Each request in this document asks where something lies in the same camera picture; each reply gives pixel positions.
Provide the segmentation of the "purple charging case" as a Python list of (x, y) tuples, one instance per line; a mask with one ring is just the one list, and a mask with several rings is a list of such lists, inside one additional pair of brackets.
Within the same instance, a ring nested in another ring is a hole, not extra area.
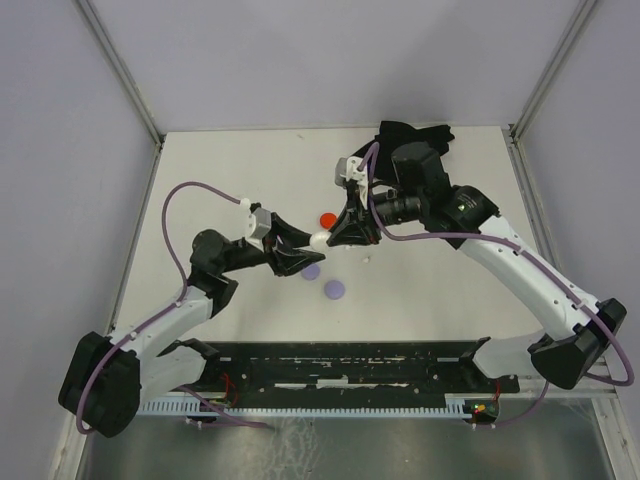
[(346, 293), (345, 285), (339, 280), (329, 280), (324, 284), (324, 294), (331, 300), (339, 300)]
[(321, 269), (317, 264), (310, 265), (301, 271), (301, 276), (308, 281), (315, 280), (319, 277)]

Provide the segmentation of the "white round charging case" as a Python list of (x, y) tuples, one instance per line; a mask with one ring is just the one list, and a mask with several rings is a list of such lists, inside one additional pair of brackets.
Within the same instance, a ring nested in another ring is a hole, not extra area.
[(328, 231), (316, 232), (311, 235), (309, 245), (316, 252), (327, 252), (329, 250), (328, 240), (330, 236), (331, 234)]

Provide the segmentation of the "orange round charging case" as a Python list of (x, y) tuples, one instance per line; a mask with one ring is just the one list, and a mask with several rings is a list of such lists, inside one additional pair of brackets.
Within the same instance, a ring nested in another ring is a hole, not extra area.
[(319, 223), (324, 229), (330, 229), (337, 221), (337, 216), (332, 212), (325, 212), (320, 216)]

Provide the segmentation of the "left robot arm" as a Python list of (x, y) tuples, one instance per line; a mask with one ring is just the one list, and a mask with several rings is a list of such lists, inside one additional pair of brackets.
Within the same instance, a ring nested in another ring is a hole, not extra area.
[(209, 390), (221, 378), (218, 352), (183, 336), (230, 303), (238, 283), (228, 273), (266, 264), (279, 277), (324, 260), (330, 234), (308, 234), (260, 209), (245, 237), (231, 241), (216, 230), (192, 242), (191, 270), (165, 306), (129, 328), (90, 332), (75, 349), (58, 403), (76, 417), (83, 434), (121, 433), (147, 402), (178, 387)]

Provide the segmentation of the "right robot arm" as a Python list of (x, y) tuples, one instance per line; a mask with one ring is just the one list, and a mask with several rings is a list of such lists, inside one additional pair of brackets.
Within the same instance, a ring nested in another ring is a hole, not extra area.
[(362, 157), (338, 161), (335, 182), (346, 203), (326, 245), (369, 246), (390, 237), (390, 225), (419, 222), (421, 239), (442, 239), (493, 274), (539, 322), (538, 333), (482, 338), (458, 368), (467, 389), (481, 391), (495, 378), (539, 374), (573, 389), (608, 347), (626, 308), (577, 287), (532, 249), (481, 191), (450, 182), (439, 153), (425, 142), (396, 148), (390, 157), (395, 181), (372, 192), (379, 145)]

